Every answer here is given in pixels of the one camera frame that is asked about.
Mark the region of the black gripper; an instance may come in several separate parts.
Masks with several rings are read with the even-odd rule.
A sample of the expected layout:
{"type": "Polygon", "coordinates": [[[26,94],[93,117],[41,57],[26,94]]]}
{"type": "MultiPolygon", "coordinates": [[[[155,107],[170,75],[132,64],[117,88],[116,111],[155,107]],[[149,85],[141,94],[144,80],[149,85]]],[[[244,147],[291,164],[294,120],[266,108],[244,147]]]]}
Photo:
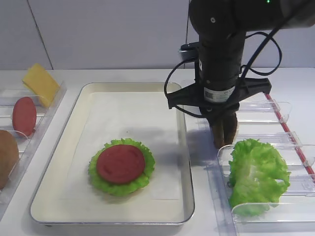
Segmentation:
{"type": "Polygon", "coordinates": [[[167,94],[168,107],[181,110],[181,105],[203,108],[205,115],[193,114],[183,110],[184,113],[196,118],[209,118],[215,120],[223,113],[235,112],[239,102],[257,93],[268,94],[271,90],[269,79],[245,78],[239,86],[227,90],[216,91],[203,87],[197,83],[167,94]]]}

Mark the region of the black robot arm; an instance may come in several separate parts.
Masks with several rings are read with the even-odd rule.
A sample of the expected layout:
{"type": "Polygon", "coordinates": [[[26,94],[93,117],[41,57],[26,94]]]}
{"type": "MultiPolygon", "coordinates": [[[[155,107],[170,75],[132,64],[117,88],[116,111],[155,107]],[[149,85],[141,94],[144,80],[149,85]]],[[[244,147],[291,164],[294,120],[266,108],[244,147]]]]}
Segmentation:
{"type": "Polygon", "coordinates": [[[199,41],[185,45],[191,53],[183,63],[195,65],[195,82],[166,92],[169,108],[193,106],[200,118],[214,123],[239,109],[240,101],[257,93],[268,94],[267,77],[248,78],[247,72],[265,45],[280,29],[311,27],[315,23],[312,0],[193,0],[189,19],[199,41]],[[268,30],[245,67],[241,66],[246,34],[268,30]]]}

